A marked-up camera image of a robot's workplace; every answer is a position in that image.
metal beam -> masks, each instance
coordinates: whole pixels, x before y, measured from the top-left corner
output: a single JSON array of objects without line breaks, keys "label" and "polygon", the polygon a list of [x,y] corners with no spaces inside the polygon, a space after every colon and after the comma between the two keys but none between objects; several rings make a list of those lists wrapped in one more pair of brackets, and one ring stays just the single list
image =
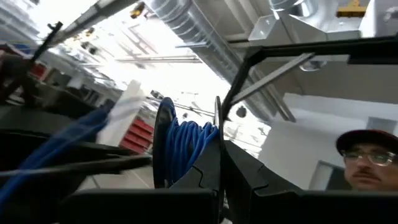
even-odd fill
[{"label": "metal beam", "polygon": [[262,80],[256,82],[255,84],[251,85],[247,89],[241,91],[238,93],[234,98],[232,99],[231,104],[235,105],[236,103],[242,101],[243,99],[249,97],[253,93],[257,92],[260,90],[262,87],[266,86],[270,82],[274,81],[276,78],[279,78],[281,75],[286,74],[287,72],[291,71],[293,68],[303,64],[304,62],[310,60],[314,56],[314,53],[309,53],[309,54],[302,54],[298,56],[296,59],[286,63],[282,67],[278,68],[277,70],[271,72],[267,76],[265,76]]},{"label": "metal beam", "polygon": [[62,43],[136,2],[138,2],[138,0],[100,0],[72,22],[65,30],[59,32],[54,43]]}]

yellow sign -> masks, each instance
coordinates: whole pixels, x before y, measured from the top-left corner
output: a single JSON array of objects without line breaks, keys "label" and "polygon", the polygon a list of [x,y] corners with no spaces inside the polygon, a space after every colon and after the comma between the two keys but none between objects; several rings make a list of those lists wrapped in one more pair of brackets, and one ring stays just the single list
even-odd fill
[{"label": "yellow sign", "polygon": [[348,6],[339,7],[336,13],[337,17],[364,17],[366,6],[361,6],[359,0],[352,0]]}]

eyeglasses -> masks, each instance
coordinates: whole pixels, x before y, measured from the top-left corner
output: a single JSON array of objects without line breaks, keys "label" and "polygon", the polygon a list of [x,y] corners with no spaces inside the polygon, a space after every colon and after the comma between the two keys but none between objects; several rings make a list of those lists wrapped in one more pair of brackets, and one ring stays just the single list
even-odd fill
[{"label": "eyeglasses", "polygon": [[347,161],[357,161],[363,159],[365,156],[374,165],[388,166],[395,158],[395,154],[392,152],[361,152],[361,151],[350,151],[343,152],[343,156]]}]

red shelf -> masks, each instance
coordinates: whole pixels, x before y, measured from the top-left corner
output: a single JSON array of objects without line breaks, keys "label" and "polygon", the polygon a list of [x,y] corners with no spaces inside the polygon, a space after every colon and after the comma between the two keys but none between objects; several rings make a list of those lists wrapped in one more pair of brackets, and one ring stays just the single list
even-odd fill
[{"label": "red shelf", "polygon": [[144,153],[152,144],[154,128],[140,119],[132,122],[127,133],[124,135],[120,146],[133,150],[137,153]]}]

shelving unit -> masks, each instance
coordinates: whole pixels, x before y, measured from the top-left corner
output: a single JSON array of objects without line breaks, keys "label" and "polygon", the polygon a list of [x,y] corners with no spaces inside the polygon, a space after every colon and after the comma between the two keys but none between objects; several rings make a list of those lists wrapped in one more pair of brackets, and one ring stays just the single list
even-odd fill
[{"label": "shelving unit", "polygon": [[154,127],[137,118],[130,125],[119,146],[138,154],[146,153],[152,145],[153,134]]}]

